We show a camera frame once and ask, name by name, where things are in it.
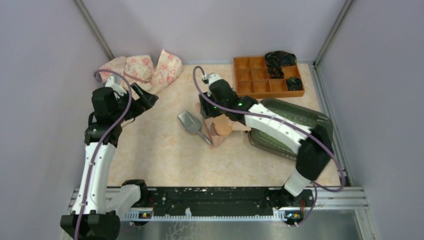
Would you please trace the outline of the orange cat litter bag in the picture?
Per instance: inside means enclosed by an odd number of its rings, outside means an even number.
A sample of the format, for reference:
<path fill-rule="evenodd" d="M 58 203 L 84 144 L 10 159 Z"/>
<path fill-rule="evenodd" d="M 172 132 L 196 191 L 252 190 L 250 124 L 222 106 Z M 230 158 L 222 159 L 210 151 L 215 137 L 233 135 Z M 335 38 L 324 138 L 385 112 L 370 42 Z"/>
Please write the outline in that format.
<path fill-rule="evenodd" d="M 225 114 L 216 117 L 204 118 L 200 116 L 202 133 L 204 133 L 211 145 L 210 149 L 217 148 L 232 132 L 250 132 L 251 127 L 238 121 L 230 120 Z"/>

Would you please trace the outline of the grey metal scoop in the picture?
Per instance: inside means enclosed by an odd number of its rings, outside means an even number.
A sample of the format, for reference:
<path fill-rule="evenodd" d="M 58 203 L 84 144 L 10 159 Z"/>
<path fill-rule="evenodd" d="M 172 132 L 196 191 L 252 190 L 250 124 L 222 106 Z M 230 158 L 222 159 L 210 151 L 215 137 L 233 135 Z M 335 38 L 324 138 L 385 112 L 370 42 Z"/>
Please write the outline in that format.
<path fill-rule="evenodd" d="M 197 117 L 187 110 L 184 110 L 177 118 L 188 133 L 199 135 L 206 143 L 212 146 L 211 140 L 202 133 L 202 123 Z"/>

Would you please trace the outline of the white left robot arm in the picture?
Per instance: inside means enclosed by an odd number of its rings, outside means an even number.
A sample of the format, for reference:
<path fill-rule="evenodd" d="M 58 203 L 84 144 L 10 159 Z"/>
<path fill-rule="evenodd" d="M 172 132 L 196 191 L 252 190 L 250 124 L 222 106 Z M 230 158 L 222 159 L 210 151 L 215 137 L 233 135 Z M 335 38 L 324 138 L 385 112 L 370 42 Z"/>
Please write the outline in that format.
<path fill-rule="evenodd" d="M 106 193 L 122 122 L 134 120 L 158 99 L 135 83 L 130 90 L 113 83 L 93 91 L 93 112 L 84 133 L 85 163 L 80 188 L 70 213 L 60 219 L 60 227 L 74 240 L 115 240 L 131 207 L 152 205 L 142 179 L 126 180 L 111 200 L 106 199 Z"/>

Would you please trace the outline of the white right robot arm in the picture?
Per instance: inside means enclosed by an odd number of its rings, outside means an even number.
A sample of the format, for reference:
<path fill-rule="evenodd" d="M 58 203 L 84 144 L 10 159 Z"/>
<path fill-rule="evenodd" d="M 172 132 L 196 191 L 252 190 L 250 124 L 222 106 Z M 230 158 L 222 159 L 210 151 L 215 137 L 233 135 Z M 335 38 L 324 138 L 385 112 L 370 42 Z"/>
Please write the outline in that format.
<path fill-rule="evenodd" d="M 207 80 L 208 92 L 200 96 L 230 120 L 259 130 L 283 143 L 296 154 L 295 171 L 283 184 L 281 199 L 287 206 L 301 200 L 301 192 L 317 180 L 331 159 L 332 143 L 325 128 L 313 128 L 292 122 L 266 108 L 257 100 L 239 97 L 223 79 Z"/>

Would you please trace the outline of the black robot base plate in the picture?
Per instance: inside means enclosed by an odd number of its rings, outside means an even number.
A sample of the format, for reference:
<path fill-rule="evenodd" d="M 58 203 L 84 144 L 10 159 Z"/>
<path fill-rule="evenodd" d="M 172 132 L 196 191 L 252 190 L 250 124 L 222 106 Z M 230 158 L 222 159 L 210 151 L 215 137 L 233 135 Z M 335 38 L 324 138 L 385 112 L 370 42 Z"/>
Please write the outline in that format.
<path fill-rule="evenodd" d="M 292 196 L 280 187 L 156 187 L 123 220 L 148 222 L 277 221 L 296 226 L 315 203 L 311 189 Z"/>

